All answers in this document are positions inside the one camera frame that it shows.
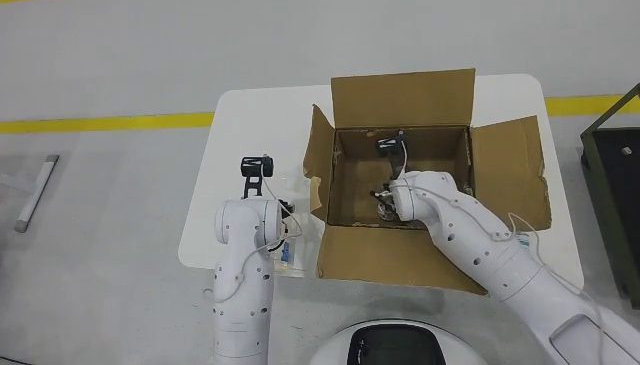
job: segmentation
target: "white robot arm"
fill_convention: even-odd
[[[389,190],[399,218],[423,222],[436,247],[513,309],[555,363],[640,363],[637,330],[563,284],[451,175],[403,172]]]
[[[268,246],[283,240],[283,211],[293,212],[261,197],[262,178],[273,174],[271,158],[246,157],[241,169],[244,198],[225,201],[215,217],[216,238],[228,247],[213,282],[216,365],[267,364],[274,285]]]

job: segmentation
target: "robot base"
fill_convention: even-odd
[[[405,320],[359,323],[331,337],[310,365],[487,365],[464,341],[436,326]]]

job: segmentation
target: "green equipment cart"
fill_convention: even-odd
[[[601,126],[638,95],[640,84],[580,135],[582,170],[613,275],[634,309],[640,309],[640,127]]]

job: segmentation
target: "white tabletop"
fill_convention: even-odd
[[[274,159],[274,177],[269,182],[278,198],[295,201],[308,196],[302,182],[302,160],[311,128],[312,104],[318,105],[333,123],[328,85],[233,90],[220,98],[178,251],[185,266],[214,269],[224,251],[213,232],[214,215],[221,202],[242,195],[242,157],[268,154]],[[582,288],[584,276],[540,83],[528,75],[476,78],[472,126],[531,115],[538,117],[552,217],[551,228],[539,234],[540,253],[556,272]],[[307,219],[303,227],[322,230],[321,225],[314,218]],[[308,244],[317,245],[317,239],[307,240]],[[311,251],[307,247],[307,256]],[[313,273],[315,267],[309,266],[309,260],[300,261],[307,264],[307,273]]]

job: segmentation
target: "cardboard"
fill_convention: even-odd
[[[485,291],[433,245],[420,222],[385,222],[370,190],[389,181],[375,141],[402,130],[411,170],[446,171],[501,219],[550,225],[535,117],[471,128],[475,70],[335,78],[334,129],[314,106],[304,173],[325,221],[321,278]]]

